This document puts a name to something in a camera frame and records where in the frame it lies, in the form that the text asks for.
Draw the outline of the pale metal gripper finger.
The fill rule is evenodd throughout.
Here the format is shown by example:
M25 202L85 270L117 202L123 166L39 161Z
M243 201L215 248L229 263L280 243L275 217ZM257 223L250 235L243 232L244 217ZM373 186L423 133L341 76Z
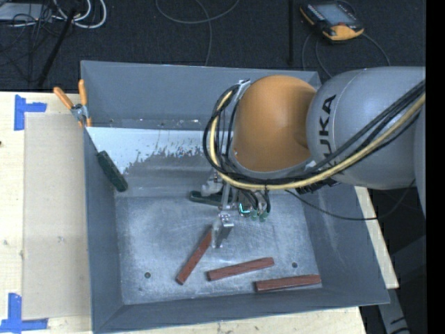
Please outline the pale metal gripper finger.
M220 247L220 236L222 232L222 224L221 222L213 222L211 227L211 247L219 248Z
M224 242L230 235L230 232L234 228L234 221L230 214L221 213L219 215L220 225L218 231L218 247L220 248Z

